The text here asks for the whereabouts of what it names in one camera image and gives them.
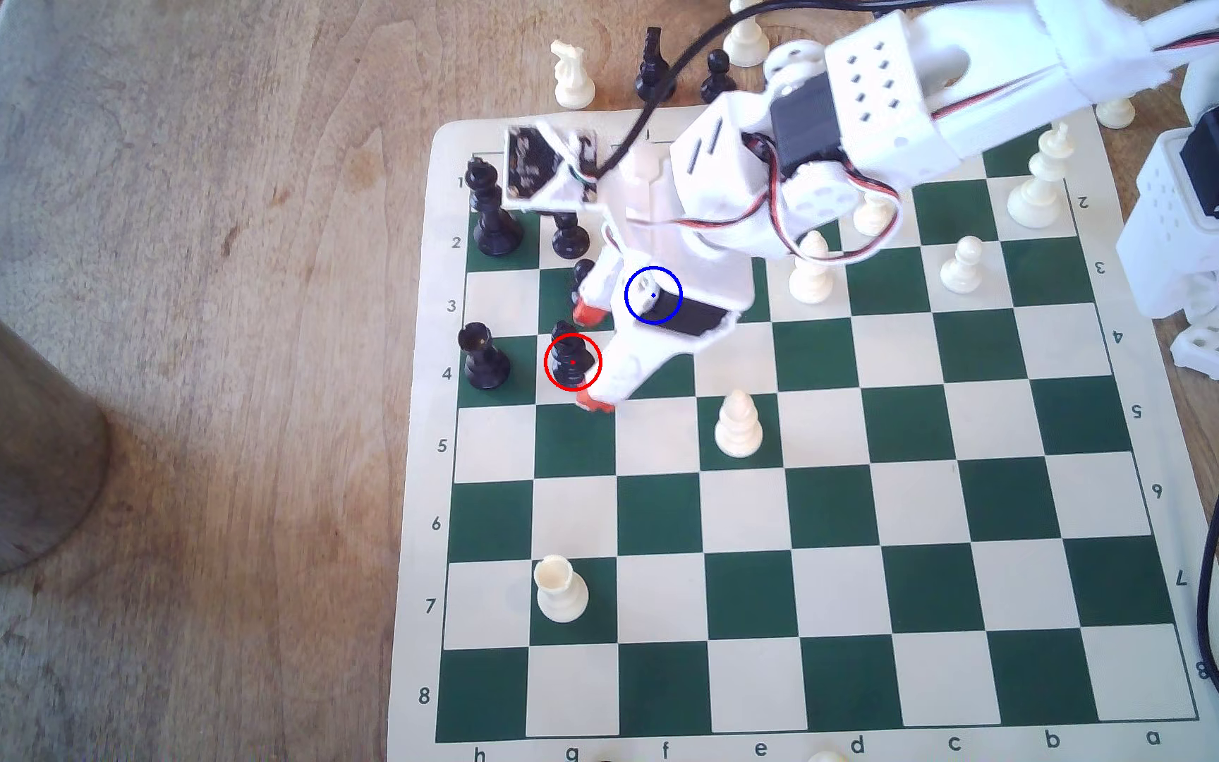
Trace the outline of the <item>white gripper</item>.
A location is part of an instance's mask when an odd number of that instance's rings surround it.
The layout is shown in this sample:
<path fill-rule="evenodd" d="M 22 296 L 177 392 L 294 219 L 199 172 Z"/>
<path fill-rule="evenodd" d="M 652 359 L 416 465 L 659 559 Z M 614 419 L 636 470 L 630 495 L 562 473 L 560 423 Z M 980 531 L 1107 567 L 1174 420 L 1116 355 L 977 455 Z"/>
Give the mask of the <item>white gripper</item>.
<path fill-rule="evenodd" d="M 758 160 L 736 137 L 636 144 L 601 179 L 601 205 L 603 247 L 573 266 L 570 319 L 617 321 L 599 379 L 577 393 L 578 407 L 610 412 L 753 304 Z"/>

